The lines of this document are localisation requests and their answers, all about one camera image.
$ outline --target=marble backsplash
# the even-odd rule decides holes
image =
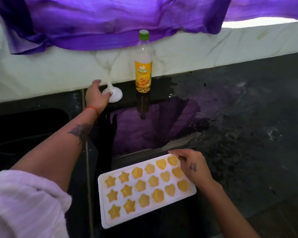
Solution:
[[[178,32],[153,48],[153,76],[285,55],[298,52],[298,22],[223,27],[218,35]],[[91,52],[51,47],[31,56],[11,55],[0,24],[0,102],[85,88],[94,79],[132,80],[132,56],[131,47]]]

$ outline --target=flower-shaped mold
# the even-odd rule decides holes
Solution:
[[[114,219],[116,217],[120,217],[120,206],[112,205],[111,209],[108,211],[108,214],[110,215],[111,219]]]
[[[120,176],[118,176],[118,178],[120,179],[121,183],[127,182],[129,181],[129,173],[126,172],[122,172]]]
[[[127,214],[134,212],[136,210],[136,202],[128,199],[126,204],[124,204],[124,208]]]
[[[107,184],[107,188],[115,186],[115,180],[116,178],[109,176],[108,179],[105,180],[105,183]]]
[[[112,202],[113,200],[117,200],[117,194],[118,194],[118,191],[114,191],[113,189],[111,189],[111,191],[107,194],[109,203]]]
[[[179,190],[186,192],[188,190],[188,182],[186,180],[181,180],[177,183]]]
[[[144,182],[143,180],[138,180],[137,183],[135,184],[135,189],[138,192],[142,192],[146,189],[146,182]]]
[[[148,183],[151,188],[156,187],[159,185],[159,178],[157,176],[151,176]]]
[[[155,189],[152,193],[152,198],[155,200],[155,202],[159,203],[165,199],[164,192],[161,189]]]
[[[142,177],[142,168],[134,168],[131,172],[132,176],[134,177],[134,179],[138,179]]]
[[[142,208],[145,208],[150,204],[150,197],[145,194],[142,194],[138,202]]]
[[[170,172],[169,171],[162,172],[160,174],[160,177],[164,182],[169,182],[170,181]]]
[[[175,193],[175,186],[173,184],[167,185],[165,187],[165,191],[169,196],[174,196]]]
[[[181,178],[183,175],[183,172],[180,167],[172,169],[172,173],[177,178]]]
[[[175,166],[178,163],[178,158],[175,155],[169,156],[168,163],[171,164],[172,166]]]
[[[167,162],[166,160],[162,159],[162,160],[157,160],[156,161],[156,165],[159,169],[165,169],[167,166]]]
[[[148,175],[151,175],[154,173],[154,165],[153,164],[147,164],[145,167],[145,171]]]
[[[124,198],[127,197],[127,196],[131,196],[131,194],[132,194],[131,190],[132,190],[132,186],[128,186],[128,185],[125,185],[121,189],[121,192],[123,193]]]

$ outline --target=ice cube tray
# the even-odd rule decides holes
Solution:
[[[116,169],[116,170],[101,174],[98,177],[99,203],[100,203],[101,222],[102,222],[103,228],[107,229],[107,228],[113,227],[113,226],[123,223],[125,221],[131,220],[135,217],[146,214],[150,211],[159,209],[159,208],[166,206],[168,204],[171,204],[176,201],[182,200],[186,197],[192,196],[196,193],[196,187],[194,186],[193,183],[191,183],[190,180],[188,180],[188,178],[183,173],[182,173],[181,178],[177,178],[172,173],[172,169],[180,167],[180,161],[178,159],[176,159],[176,164],[171,165],[167,160],[168,157],[171,157],[171,156],[172,155],[170,155],[170,154],[163,155],[163,156],[160,156],[160,157],[157,157],[157,158],[154,158],[151,160],[147,160],[147,161],[144,161],[144,162],[141,162],[138,164],[133,164],[133,165],[130,165],[130,166],[127,166],[124,168]],[[160,169],[157,166],[156,162],[158,160],[166,161],[165,169]],[[147,174],[147,172],[145,171],[145,167],[147,164],[154,165],[154,168],[155,168],[154,173],[152,173],[150,175]],[[164,162],[159,161],[158,165],[163,167]],[[142,176],[138,179],[135,179],[131,174],[135,168],[142,169]],[[161,173],[164,173],[166,171],[170,172],[170,180],[168,182],[163,181],[160,176]],[[151,176],[156,176],[159,178],[158,186],[152,188],[149,185],[148,181]],[[135,184],[137,183],[138,180],[143,180],[146,183],[146,189],[141,192],[138,192],[135,188]],[[188,188],[187,188],[186,192],[183,192],[178,188],[177,183],[182,180],[187,181]],[[165,187],[169,186],[171,184],[173,184],[175,186],[174,196],[168,195],[165,190]],[[126,197],[124,197],[123,192],[121,191],[125,185],[128,186],[127,189],[123,190],[125,195],[130,194],[129,191],[130,191],[130,187],[131,187],[131,195],[126,196]],[[154,198],[152,197],[152,194],[154,193],[154,191],[156,189],[163,191],[163,195],[164,195],[163,201],[155,202]],[[141,205],[139,204],[139,199],[142,194],[149,196],[149,201],[150,201],[150,204],[144,208],[141,207]],[[119,217],[115,217],[112,219],[111,215],[108,213],[110,210],[115,211],[116,215],[118,214],[118,211],[119,211]]]

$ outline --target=forearm tattoo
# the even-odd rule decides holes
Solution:
[[[70,132],[67,132],[67,133],[78,137],[79,144],[83,145],[86,142],[90,131],[91,131],[91,125],[85,123],[85,124],[77,124],[75,128],[73,128]]]
[[[193,170],[194,172],[196,172],[196,163],[193,164],[193,163],[191,162],[190,170]]]

